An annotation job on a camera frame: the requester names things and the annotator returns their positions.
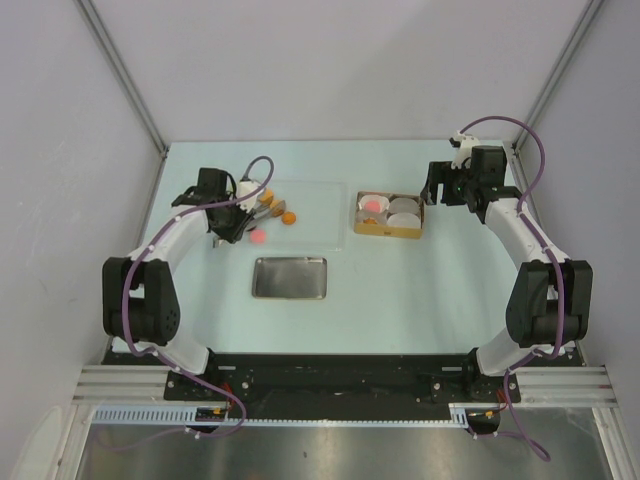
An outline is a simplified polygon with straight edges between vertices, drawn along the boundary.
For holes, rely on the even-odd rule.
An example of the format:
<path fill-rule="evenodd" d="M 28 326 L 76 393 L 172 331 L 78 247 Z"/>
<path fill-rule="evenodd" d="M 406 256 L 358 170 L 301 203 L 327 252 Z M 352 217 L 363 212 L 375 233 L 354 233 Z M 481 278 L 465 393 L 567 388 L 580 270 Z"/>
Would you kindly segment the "metal tongs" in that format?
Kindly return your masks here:
<path fill-rule="evenodd" d="M 258 226 L 261 222 L 263 222 L 263 221 L 265 221 L 265 220 L 268 220 L 268 219 L 271 219 L 271 218 L 275 218 L 275 217 L 272 217 L 272 216 L 270 215 L 270 205 L 272 204 L 272 202 L 271 202 L 270 204 L 267 204 L 266 202 L 259 201 L 259 202 L 258 202 L 257 207 L 250 211 L 250 212 L 254 213 L 254 218 L 253 218 L 253 220 L 249 223 L 249 225 L 247 226 L 247 228 L 245 229 L 245 231 L 244 231 L 243 235 L 244 235 L 246 232 L 250 232 L 250 231 L 252 231 L 252 230 L 256 229 L 256 228 L 257 228 L 257 226 Z M 214 247 L 218 247 L 218 246 L 219 246 L 220 244 L 222 244 L 222 243 L 228 243 L 228 242 L 225 242 L 225 241 L 223 241 L 223 240 L 219 239 L 219 238 L 214 234 L 213 246 L 214 246 Z"/>

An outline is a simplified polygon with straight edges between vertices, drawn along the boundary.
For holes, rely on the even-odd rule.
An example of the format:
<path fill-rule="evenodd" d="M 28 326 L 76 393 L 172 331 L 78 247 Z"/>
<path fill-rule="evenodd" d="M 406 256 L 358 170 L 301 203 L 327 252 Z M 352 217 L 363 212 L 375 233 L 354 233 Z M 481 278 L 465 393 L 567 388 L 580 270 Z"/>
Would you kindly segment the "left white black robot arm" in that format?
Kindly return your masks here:
<path fill-rule="evenodd" d="M 197 398 L 214 397 L 220 374 L 207 366 L 209 350 L 181 325 L 173 273 L 207 234 L 233 243 L 253 218 L 263 188 L 243 176 L 235 181 L 217 168 L 199 170 L 197 183 L 171 203 L 169 220 L 147 245 L 102 267 L 103 329 L 133 354 L 156 355 L 189 372 L 186 387 Z"/>

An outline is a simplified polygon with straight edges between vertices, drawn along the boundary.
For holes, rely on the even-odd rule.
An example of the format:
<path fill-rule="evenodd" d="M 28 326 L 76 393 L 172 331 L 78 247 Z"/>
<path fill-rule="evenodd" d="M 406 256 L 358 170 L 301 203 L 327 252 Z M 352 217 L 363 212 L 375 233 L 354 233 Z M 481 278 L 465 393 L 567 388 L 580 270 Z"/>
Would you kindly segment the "orange round waffle cookie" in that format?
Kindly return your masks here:
<path fill-rule="evenodd" d="M 296 215 L 293 212 L 287 211 L 281 216 L 281 221 L 284 225 L 293 225 L 297 220 Z"/>

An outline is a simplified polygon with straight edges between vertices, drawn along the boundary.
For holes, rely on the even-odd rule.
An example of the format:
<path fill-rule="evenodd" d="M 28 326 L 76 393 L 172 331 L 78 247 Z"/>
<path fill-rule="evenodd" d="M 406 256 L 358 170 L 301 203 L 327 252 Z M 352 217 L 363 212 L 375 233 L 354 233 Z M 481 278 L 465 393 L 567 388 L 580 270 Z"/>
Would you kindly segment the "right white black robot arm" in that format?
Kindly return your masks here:
<path fill-rule="evenodd" d="M 468 135 L 449 140 L 451 161 L 429 165 L 420 197 L 427 205 L 465 206 L 501 242 L 517 268 L 505 328 L 475 352 L 477 367 L 461 376 L 463 393 L 484 401 L 496 376 L 536 357 L 555 359 L 588 331 L 594 272 L 553 244 L 523 193 L 505 183 L 506 151 Z"/>

